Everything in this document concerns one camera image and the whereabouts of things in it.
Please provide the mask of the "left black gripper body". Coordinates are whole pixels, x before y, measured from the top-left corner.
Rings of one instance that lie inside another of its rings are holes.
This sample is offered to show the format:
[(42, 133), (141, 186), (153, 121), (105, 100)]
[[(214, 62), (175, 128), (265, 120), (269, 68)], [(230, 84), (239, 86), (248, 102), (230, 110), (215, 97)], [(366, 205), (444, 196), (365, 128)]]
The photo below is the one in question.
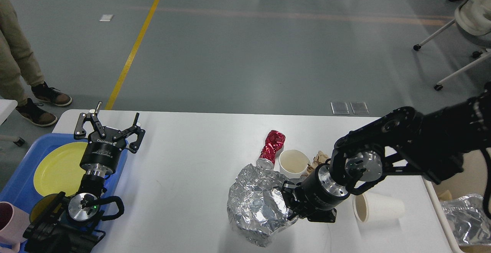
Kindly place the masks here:
[(112, 175), (117, 171), (121, 154), (128, 150), (135, 154), (140, 149), (146, 130), (141, 128), (140, 134), (132, 134), (114, 142), (114, 134), (119, 129), (105, 128), (106, 136), (102, 137), (98, 132), (92, 132), (88, 136), (88, 144), (82, 155), (79, 166), (86, 172), (104, 167), (106, 175)]

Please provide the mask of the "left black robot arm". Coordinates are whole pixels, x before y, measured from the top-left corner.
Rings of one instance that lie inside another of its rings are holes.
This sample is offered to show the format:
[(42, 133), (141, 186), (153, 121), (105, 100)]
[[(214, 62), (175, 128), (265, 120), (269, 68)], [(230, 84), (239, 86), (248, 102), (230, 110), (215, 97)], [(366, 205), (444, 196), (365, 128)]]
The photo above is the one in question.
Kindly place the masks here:
[(59, 192), (38, 201), (23, 233), (27, 253), (90, 253), (106, 235), (98, 224), (124, 214), (122, 199), (107, 195), (105, 182), (116, 173), (125, 150), (137, 153), (146, 131), (138, 122), (139, 113), (123, 130), (102, 125), (101, 104), (81, 113), (74, 130), (76, 140), (87, 141), (79, 164), (84, 170), (79, 188), (73, 195)]

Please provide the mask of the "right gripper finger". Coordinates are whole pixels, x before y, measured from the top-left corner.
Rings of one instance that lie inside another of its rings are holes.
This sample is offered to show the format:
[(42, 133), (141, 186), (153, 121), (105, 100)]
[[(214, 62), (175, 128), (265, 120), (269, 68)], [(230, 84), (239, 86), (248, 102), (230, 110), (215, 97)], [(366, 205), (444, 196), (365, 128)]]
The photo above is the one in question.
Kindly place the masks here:
[(285, 202), (285, 206), (288, 208), (288, 219), (295, 219), (298, 216), (298, 201), (296, 199), (295, 189), (296, 185), (291, 181), (284, 181), (280, 192)]

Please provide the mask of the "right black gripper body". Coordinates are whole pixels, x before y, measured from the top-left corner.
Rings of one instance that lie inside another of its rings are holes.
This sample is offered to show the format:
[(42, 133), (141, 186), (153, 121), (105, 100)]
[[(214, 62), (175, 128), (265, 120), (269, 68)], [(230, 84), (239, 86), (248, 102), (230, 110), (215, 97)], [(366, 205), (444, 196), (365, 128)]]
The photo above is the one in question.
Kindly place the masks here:
[(335, 223), (336, 207), (350, 196), (346, 188), (333, 179), (328, 164), (318, 166), (293, 192), (292, 218), (312, 223)]

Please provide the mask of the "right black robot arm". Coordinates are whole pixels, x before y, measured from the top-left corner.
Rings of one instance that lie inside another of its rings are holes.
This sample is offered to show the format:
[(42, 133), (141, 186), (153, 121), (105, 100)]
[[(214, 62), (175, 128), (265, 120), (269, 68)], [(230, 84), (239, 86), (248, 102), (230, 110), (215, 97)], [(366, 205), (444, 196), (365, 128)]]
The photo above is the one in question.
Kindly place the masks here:
[(330, 159), (300, 183), (280, 189), (288, 220), (334, 223), (336, 206), (387, 176), (420, 175), (440, 184), (464, 171), (463, 155), (480, 150), (490, 174), (490, 83), (477, 97), (422, 114), (395, 109), (339, 138)]

